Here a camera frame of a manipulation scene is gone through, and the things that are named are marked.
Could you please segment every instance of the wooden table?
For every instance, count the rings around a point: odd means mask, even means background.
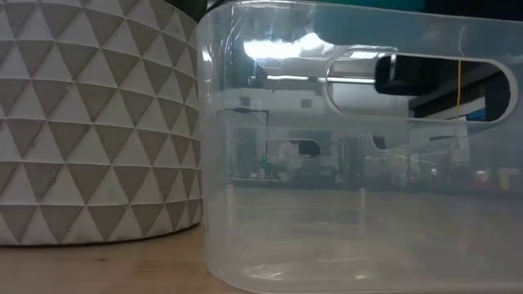
[[[240,294],[203,261],[203,227],[132,243],[0,248],[6,294]]]

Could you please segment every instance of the desk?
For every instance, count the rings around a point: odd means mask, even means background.
[[[203,261],[203,226],[166,237],[87,247],[0,247],[0,292],[240,294]]]

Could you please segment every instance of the clear plastic storage bin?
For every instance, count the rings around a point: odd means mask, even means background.
[[[198,42],[213,274],[273,293],[523,289],[522,23],[245,1]],[[329,71],[351,51],[489,61],[510,103],[494,122],[344,107]]]

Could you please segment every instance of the yellow cable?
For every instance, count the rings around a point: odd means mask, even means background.
[[[454,124],[454,141],[450,146],[450,171],[447,176],[447,183],[450,182],[450,176],[454,171],[454,148],[456,148],[456,142],[458,140],[458,117],[459,117],[459,105],[461,102],[461,60],[458,60],[458,102],[456,103],[456,124]]]
[[[456,105],[456,119],[459,117],[459,104],[461,102],[461,60],[458,60],[458,104]]]

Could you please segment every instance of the white textured planter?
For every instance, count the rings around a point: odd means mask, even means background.
[[[200,222],[195,26],[163,0],[0,0],[0,244]]]

